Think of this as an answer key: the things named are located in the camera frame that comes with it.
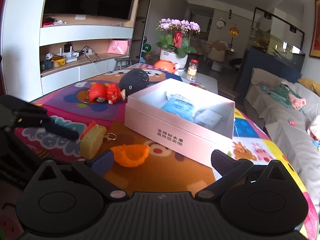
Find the orange plastic toy piece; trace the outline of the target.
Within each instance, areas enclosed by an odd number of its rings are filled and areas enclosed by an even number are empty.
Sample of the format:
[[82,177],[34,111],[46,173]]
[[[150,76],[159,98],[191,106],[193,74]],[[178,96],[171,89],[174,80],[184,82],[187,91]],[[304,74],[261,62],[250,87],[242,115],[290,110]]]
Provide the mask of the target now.
[[114,161],[122,167],[137,167],[142,165],[150,154],[148,145],[120,145],[111,148]]

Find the red hooded figure keychain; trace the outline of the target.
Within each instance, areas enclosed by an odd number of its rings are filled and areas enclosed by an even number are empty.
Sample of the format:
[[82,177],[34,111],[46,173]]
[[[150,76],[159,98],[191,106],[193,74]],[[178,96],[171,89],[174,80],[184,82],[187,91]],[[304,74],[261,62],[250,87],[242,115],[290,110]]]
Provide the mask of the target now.
[[108,85],[96,83],[93,84],[86,93],[85,103],[106,102],[113,105],[120,100],[126,100],[125,90],[121,90],[117,84]]

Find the pink cardboard box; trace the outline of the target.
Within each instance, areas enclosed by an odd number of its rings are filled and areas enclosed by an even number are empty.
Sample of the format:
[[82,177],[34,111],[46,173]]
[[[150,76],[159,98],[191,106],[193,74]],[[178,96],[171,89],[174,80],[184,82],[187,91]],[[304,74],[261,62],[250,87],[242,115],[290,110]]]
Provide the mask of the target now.
[[[192,121],[161,110],[166,92],[181,94],[195,105]],[[222,116],[213,130],[194,123],[195,115],[211,109]],[[125,126],[185,157],[211,167],[214,150],[227,153],[232,146],[235,103],[208,90],[167,79],[127,98]]]

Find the blue white wipes pack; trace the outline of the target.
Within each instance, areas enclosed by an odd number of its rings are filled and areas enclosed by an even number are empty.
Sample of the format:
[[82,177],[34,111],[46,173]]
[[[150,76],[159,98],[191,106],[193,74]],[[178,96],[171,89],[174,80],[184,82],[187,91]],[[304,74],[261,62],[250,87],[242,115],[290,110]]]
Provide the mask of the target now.
[[193,120],[196,107],[191,100],[185,96],[182,96],[181,94],[172,94],[170,92],[166,92],[166,97],[167,101],[161,107],[161,110],[176,115],[187,121]]

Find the black plush toy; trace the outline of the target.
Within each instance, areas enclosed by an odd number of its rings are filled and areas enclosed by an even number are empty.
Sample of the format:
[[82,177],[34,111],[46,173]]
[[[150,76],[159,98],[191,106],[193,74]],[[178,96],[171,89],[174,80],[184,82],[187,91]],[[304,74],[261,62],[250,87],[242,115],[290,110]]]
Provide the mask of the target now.
[[126,100],[129,95],[148,87],[149,83],[149,76],[146,71],[138,68],[130,70],[118,84],[121,98]]

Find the grey covered sofa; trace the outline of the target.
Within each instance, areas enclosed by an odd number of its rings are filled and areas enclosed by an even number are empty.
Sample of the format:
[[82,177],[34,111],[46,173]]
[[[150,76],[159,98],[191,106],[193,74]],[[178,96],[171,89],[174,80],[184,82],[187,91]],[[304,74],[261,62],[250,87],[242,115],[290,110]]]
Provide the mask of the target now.
[[[306,106],[299,111],[273,99],[266,90],[279,85],[306,99]],[[314,205],[319,206],[319,150],[307,133],[311,122],[319,116],[319,96],[300,83],[253,68],[244,108],[258,127],[266,129],[298,173]]]

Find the white tv shelf unit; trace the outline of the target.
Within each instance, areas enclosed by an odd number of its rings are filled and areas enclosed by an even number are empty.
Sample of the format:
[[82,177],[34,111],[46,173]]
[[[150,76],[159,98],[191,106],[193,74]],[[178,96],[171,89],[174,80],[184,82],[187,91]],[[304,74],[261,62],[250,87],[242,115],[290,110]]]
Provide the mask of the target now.
[[4,0],[1,78],[4,91],[33,101],[72,83],[113,70],[111,40],[130,40],[138,9],[128,20],[92,15],[44,14],[46,0]]

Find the green clothes on sofa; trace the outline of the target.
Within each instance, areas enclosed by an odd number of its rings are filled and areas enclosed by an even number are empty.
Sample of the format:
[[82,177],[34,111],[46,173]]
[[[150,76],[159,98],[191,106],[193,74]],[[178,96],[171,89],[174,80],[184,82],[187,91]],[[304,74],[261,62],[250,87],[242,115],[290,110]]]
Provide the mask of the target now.
[[282,106],[293,109],[293,105],[290,101],[289,95],[297,95],[289,87],[285,86],[283,83],[280,83],[275,88],[268,88],[264,85],[259,85],[260,88],[266,92],[273,100],[281,104]]

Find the pink plush on sofa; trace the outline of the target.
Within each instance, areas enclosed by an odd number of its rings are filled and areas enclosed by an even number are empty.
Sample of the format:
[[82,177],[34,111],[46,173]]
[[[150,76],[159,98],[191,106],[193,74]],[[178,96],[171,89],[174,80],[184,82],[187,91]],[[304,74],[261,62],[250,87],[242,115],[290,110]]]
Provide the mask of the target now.
[[298,111],[301,111],[307,105],[305,98],[299,98],[292,93],[289,93],[289,101],[291,102],[293,109]]

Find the pink gift bag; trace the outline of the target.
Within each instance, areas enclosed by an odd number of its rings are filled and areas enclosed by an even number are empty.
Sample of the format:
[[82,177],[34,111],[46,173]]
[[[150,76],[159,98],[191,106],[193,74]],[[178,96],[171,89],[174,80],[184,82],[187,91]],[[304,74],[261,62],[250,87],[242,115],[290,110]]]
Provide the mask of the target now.
[[127,55],[130,52],[131,40],[111,40],[107,53]]

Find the glass jar red lid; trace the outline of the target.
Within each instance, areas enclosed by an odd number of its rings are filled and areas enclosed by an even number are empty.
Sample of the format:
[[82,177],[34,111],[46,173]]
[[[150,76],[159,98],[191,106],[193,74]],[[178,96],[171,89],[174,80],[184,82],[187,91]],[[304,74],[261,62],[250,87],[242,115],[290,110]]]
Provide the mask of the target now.
[[190,76],[195,76],[197,73],[197,68],[199,65],[199,61],[195,60],[195,59],[191,59],[191,61],[189,62],[189,67],[187,70],[187,74]]

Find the yellow cushion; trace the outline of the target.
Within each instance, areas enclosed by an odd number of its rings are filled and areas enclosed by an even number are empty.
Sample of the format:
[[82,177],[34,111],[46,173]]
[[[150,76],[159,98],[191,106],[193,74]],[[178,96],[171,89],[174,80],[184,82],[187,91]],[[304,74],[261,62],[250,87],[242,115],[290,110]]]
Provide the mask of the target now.
[[320,83],[308,78],[301,78],[298,80],[298,82],[303,85],[308,90],[316,93],[317,95],[320,95]]

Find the potted pink orchid plant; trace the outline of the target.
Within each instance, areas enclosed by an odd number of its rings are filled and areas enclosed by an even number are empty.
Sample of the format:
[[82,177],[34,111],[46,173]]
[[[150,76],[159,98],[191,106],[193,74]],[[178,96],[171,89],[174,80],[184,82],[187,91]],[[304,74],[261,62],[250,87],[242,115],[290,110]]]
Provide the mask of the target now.
[[157,35],[160,59],[170,61],[176,69],[184,69],[189,54],[197,54],[190,43],[192,36],[201,32],[200,25],[188,20],[163,18],[156,29],[165,32]]

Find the round wall clock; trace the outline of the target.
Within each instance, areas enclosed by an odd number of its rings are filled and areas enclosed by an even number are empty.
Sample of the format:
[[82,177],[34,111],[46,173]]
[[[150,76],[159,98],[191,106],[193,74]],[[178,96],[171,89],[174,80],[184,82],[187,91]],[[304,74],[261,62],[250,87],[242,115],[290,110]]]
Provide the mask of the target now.
[[220,17],[216,22],[217,29],[222,29],[226,26],[225,19],[223,17]]

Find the red framed wall picture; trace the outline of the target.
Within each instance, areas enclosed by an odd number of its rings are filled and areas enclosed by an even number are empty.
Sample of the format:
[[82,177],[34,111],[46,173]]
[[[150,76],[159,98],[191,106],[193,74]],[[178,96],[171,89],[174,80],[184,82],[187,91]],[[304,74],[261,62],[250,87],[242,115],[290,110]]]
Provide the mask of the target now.
[[320,57],[320,0],[315,0],[315,20],[310,49],[311,57]]

